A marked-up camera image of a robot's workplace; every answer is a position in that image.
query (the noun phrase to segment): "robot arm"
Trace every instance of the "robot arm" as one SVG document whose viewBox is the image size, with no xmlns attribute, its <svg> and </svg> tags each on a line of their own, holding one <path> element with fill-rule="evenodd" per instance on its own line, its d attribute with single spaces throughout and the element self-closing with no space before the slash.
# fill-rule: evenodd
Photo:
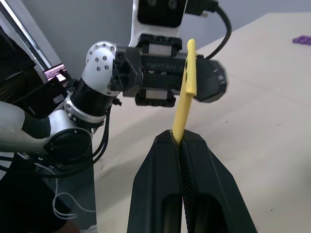
<svg viewBox="0 0 311 233">
<path fill-rule="evenodd" d="M 0 151 L 81 157 L 91 147 L 92 129 L 104 124 L 120 92 L 137 105 L 173 107 L 186 60 L 178 28 L 185 11 L 202 13 L 188 8 L 192 1 L 134 0 L 130 46 L 94 44 L 76 89 L 46 119 L 0 102 Z M 197 55 L 197 86 L 198 101 L 218 100 L 226 90 L 225 70 Z"/>
<path fill-rule="evenodd" d="M 3 152 L 27 152 L 81 156 L 91 146 L 91 130 L 103 125 L 107 109 L 119 91 L 108 88 L 116 45 L 101 41 L 86 57 L 86 68 L 63 108 L 45 119 L 36 119 L 19 107 L 0 102 L 0 148 Z"/>
</svg>

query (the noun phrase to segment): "table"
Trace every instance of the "table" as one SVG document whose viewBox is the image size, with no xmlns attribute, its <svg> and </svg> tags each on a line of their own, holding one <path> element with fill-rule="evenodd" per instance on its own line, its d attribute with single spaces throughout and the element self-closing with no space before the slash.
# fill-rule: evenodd
<svg viewBox="0 0 311 233">
<path fill-rule="evenodd" d="M 236 30 L 215 57 L 227 70 L 227 93 L 212 104 L 194 102 L 186 126 L 231 171 L 258 232 L 311 228 L 311 47 L 292 43 L 311 35 L 310 21 L 311 13 L 267 14 Z M 208 55 L 219 43 L 198 52 Z M 122 101 L 94 166 L 100 233 L 126 232 L 134 176 L 154 137 L 173 125 L 175 108 Z"/>
</svg>

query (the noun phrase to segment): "yellow plastic piece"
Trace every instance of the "yellow plastic piece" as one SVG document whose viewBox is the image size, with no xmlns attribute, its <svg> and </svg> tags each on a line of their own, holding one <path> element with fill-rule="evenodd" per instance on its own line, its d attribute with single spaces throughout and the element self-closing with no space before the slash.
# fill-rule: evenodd
<svg viewBox="0 0 311 233">
<path fill-rule="evenodd" d="M 188 114 L 193 96 L 196 96 L 196 52 L 195 41 L 189 40 L 187 43 L 187 59 L 184 68 L 183 81 L 180 90 L 179 103 L 177 106 L 174 124 L 173 137 L 177 144 L 183 139 Z"/>
</svg>

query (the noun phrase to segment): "wall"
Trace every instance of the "wall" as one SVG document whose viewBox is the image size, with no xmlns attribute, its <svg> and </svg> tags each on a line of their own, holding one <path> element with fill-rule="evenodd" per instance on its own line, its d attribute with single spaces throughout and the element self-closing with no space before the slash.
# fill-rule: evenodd
<svg viewBox="0 0 311 233">
<path fill-rule="evenodd" d="M 127 45 L 131 31 L 131 0 L 22 0 L 44 35 L 74 77 L 80 77 L 90 46 L 100 40 Z M 308 0 L 220 0 L 233 29 L 268 12 L 311 11 Z M 200 48 L 224 36 L 218 15 L 185 15 L 184 41 L 195 38 Z"/>
<path fill-rule="evenodd" d="M 24 0 L 26 8 L 74 78 L 97 41 L 128 45 L 131 0 Z"/>
</svg>

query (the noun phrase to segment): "metal frame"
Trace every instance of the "metal frame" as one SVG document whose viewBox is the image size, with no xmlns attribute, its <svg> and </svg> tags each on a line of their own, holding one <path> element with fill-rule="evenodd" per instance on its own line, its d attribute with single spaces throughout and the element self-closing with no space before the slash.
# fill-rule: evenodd
<svg viewBox="0 0 311 233">
<path fill-rule="evenodd" d="M 47 70 L 51 68 L 52 65 L 50 64 L 44 53 L 41 51 L 39 46 L 36 44 L 34 39 L 28 33 L 26 28 L 23 26 L 21 21 L 18 19 L 16 14 L 13 12 L 11 7 L 5 0 L 0 0 L 0 12 L 2 12 L 4 17 L 9 21 L 9 23 L 14 28 L 29 52 L 37 60 L 42 70 Z"/>
</svg>

